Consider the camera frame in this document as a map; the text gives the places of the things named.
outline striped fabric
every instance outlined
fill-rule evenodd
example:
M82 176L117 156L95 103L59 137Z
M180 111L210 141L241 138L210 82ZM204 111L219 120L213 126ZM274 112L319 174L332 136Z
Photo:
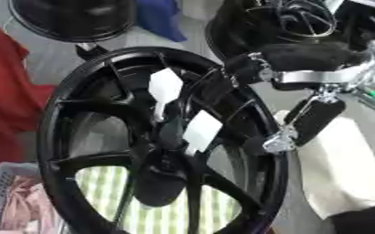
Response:
M84 196L103 217L113 220L123 193L128 171L123 167L92 167L77 173L77 182ZM230 223L240 206L233 198L203 187L200 210L200 234L214 233ZM153 208L131 202L121 225L132 234L184 234L188 230L188 197L184 190L172 204Z

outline red fabric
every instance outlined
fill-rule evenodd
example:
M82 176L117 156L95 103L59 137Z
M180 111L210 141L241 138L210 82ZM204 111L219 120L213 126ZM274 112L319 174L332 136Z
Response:
M0 163L23 161L16 134L35 131L53 86L30 83L22 60L28 51L0 30Z

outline pink cloth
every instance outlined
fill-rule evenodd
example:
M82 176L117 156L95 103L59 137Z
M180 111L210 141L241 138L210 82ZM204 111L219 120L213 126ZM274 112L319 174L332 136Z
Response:
M28 224L38 221L28 230ZM38 180L17 176L9 188L0 234L56 234L59 216Z

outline white plastic clip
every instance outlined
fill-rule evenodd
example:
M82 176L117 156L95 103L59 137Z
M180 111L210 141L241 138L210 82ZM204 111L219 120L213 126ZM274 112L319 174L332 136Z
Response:
M156 99L155 119L164 120L165 107L176 100L182 91L183 81L172 69L163 69L151 75L149 93Z
M213 116L200 111L187 125L183 134L183 139L189 143L186 154L193 156L196 151L205 152L222 126L223 123Z

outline blue object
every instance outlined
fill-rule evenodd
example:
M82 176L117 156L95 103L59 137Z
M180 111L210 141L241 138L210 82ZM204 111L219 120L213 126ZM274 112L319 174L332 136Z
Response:
M136 4L140 27L176 42L186 40L175 20L179 12L175 0L136 0Z

